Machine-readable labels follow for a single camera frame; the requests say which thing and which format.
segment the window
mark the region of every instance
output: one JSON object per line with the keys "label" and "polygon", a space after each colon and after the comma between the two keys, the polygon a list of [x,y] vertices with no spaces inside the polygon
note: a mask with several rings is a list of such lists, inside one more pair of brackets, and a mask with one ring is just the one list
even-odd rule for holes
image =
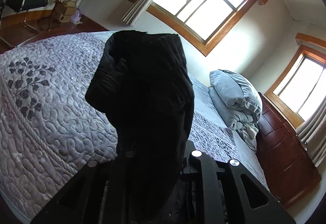
{"label": "window", "polygon": [[256,1],[153,0],[147,11],[207,56]]}
{"label": "window", "polygon": [[298,127],[326,96],[326,54],[301,45],[265,95]]}

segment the wooden floor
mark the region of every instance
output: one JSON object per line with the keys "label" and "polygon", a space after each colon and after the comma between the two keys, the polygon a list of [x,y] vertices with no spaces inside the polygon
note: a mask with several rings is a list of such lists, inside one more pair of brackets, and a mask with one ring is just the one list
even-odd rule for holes
{"label": "wooden floor", "polygon": [[[38,35],[38,37],[33,41],[66,34],[107,31],[106,28],[102,27],[98,23],[95,23],[93,20],[89,19],[86,16],[83,16],[80,21],[83,23],[79,25],[74,25],[73,23],[54,23],[51,31],[49,32],[46,30],[48,28],[48,20],[43,20],[40,23],[37,23],[36,21],[31,21],[29,22],[29,24],[42,31]],[[30,31],[29,29],[24,28],[21,24],[12,25],[0,30],[0,36],[2,36],[6,41],[11,43],[12,45],[17,45],[31,38],[34,35],[35,33],[32,33],[32,31]],[[11,48],[7,44],[0,40],[0,54],[10,49]],[[21,224],[21,222],[11,212],[1,195],[0,224]]]}
{"label": "wooden floor", "polygon": [[[36,21],[30,21],[28,24],[41,31],[36,39],[33,41],[45,39],[52,36],[60,36],[66,34],[76,34],[82,32],[100,32],[107,31],[106,28],[84,16],[80,20],[82,23],[75,25],[73,23],[53,23],[51,31],[47,31],[48,19],[37,23]],[[24,42],[25,40],[35,36],[36,34],[29,28],[24,28],[22,24],[8,26],[0,30],[0,36],[12,45],[17,45]],[[10,50],[6,43],[0,40],[0,54],[7,50]]]}

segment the baseboard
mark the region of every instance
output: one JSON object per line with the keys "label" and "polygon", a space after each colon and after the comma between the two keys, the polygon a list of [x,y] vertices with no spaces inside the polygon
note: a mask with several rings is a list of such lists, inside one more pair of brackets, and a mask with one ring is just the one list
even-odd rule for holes
{"label": "baseboard", "polygon": [[[26,21],[40,19],[44,16],[50,15],[52,10],[29,11],[26,16]],[[15,13],[2,18],[1,28],[11,25],[19,24],[24,21],[25,12]]]}

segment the window frame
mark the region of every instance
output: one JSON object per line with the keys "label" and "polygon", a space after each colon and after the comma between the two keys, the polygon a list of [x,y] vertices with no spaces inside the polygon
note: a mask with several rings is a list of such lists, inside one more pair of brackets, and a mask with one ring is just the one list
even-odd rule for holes
{"label": "window frame", "polygon": [[[236,11],[233,11],[205,41],[203,41],[203,39],[199,37],[197,33],[186,26],[185,23],[154,2],[148,7],[147,11],[183,36],[206,57],[245,15],[245,13],[248,12],[256,1],[257,0],[245,0],[238,8],[236,8]],[[267,1],[268,0],[259,0],[259,4],[265,4]]]}
{"label": "window frame", "polygon": [[[291,59],[288,66],[285,68],[285,70],[282,72],[282,74],[278,77],[278,79],[274,82],[274,84],[268,89],[268,91],[265,93],[265,96],[281,111],[281,113],[288,119],[288,121],[294,126],[294,128],[297,128],[300,126],[304,120],[300,117],[299,114],[292,111],[278,96],[278,94],[281,93],[281,91],[286,87],[286,85],[291,81],[295,73],[297,72],[298,68],[301,66],[301,63],[303,62],[305,57],[312,58],[312,60],[315,60],[316,62],[319,62],[322,65],[326,65],[326,54],[322,53],[316,49],[310,48],[308,46],[305,46],[304,44],[301,44],[299,46],[298,51],[294,55],[294,57]],[[277,94],[274,94],[273,92],[275,89],[278,88],[278,86],[281,83],[284,83],[281,90],[277,92]]]}

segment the wooden headboard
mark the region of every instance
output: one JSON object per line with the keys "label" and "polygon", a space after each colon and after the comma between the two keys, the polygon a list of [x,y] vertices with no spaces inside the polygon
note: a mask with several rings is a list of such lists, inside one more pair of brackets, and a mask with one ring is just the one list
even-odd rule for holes
{"label": "wooden headboard", "polygon": [[258,122],[257,158],[271,193],[289,208],[322,179],[293,126],[259,93],[263,114]]}

